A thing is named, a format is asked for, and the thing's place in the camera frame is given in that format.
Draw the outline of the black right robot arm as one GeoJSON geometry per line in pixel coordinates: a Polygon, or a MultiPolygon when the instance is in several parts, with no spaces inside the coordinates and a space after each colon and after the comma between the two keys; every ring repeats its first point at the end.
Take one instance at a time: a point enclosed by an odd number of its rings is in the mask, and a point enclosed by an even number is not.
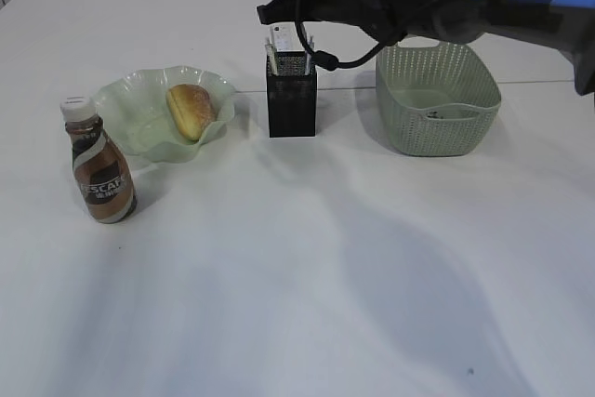
{"type": "Polygon", "coordinates": [[[467,44],[485,33],[556,49],[574,68],[575,91],[594,91],[594,0],[271,0],[257,8],[264,25],[294,24],[313,62],[332,72],[364,65],[408,35],[467,44]],[[313,49],[307,22],[357,27],[376,45],[357,60],[313,49]]]}

